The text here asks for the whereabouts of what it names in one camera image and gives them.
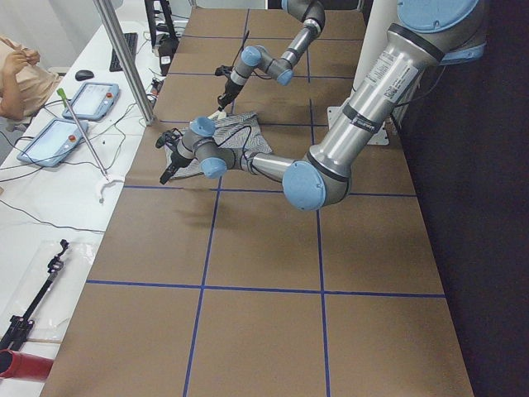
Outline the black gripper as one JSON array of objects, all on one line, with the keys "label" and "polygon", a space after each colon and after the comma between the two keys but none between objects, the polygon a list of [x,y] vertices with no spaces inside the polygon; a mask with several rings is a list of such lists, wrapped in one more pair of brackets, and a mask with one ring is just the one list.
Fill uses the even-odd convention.
[{"label": "black gripper", "polygon": [[177,172],[177,169],[187,168],[194,159],[194,154],[182,142],[178,142],[171,154],[171,163],[160,176],[160,183],[166,184]]},{"label": "black gripper", "polygon": [[231,99],[236,98],[241,91],[241,86],[231,79],[228,79],[225,83],[224,94],[217,97],[218,110],[222,112],[229,104]]}]

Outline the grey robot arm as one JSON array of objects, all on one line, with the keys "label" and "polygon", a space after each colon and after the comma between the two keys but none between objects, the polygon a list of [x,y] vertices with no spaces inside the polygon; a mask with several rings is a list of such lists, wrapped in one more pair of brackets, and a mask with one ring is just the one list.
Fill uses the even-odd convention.
[{"label": "grey robot arm", "polygon": [[488,2],[400,1],[396,8],[385,49],[341,105],[323,140],[311,146],[302,159],[245,147],[223,148],[214,140],[212,118],[198,117],[182,136],[164,134],[158,139],[156,145],[171,152],[160,182],[197,161],[210,179],[228,170],[243,170],[278,181],[286,199],[301,210],[340,202],[350,189],[353,161],[418,76],[433,66],[478,59],[484,52]]},{"label": "grey robot arm", "polygon": [[224,71],[224,92],[217,97],[217,111],[223,112],[233,103],[250,76],[259,70],[270,79],[286,86],[293,78],[293,70],[308,47],[322,33],[326,24],[325,9],[319,1],[283,1],[282,9],[302,23],[298,34],[279,57],[272,56],[262,45],[244,46],[231,67]]}]

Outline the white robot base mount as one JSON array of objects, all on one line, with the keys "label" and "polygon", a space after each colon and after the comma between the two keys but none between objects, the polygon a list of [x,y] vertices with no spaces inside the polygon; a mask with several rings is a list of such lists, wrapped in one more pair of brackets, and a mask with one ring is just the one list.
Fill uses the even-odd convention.
[{"label": "white robot base mount", "polygon": [[371,133],[363,128],[354,126],[351,120],[344,122],[343,118],[345,116],[343,115],[342,107],[328,107],[326,115],[329,130],[333,130],[338,123],[340,128],[350,133],[350,136],[354,138],[354,143],[364,143],[365,146],[387,146],[389,144],[389,137],[384,122],[375,133]]}]

